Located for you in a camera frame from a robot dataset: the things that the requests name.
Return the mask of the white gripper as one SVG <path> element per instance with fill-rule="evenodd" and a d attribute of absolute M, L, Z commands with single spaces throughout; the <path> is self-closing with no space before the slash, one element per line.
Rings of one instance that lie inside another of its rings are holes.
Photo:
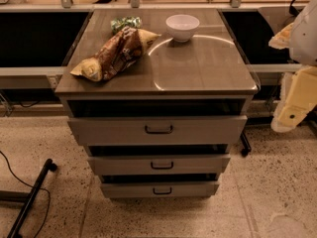
<path fill-rule="evenodd" d="M 280 82 L 279 98 L 270 128 L 277 133 L 286 133 L 317 105 L 317 67 L 306 65 L 295 74 L 285 72 Z"/>

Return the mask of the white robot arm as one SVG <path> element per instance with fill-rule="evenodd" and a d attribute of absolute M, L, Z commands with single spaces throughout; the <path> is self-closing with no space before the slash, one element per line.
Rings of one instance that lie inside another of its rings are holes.
<path fill-rule="evenodd" d="M 289 49 L 290 58 L 301 64 L 297 72 L 284 74 L 280 102 L 270 124 L 273 131 L 284 133 L 293 130 L 317 106 L 317 0 L 310 0 L 268 45 Z"/>

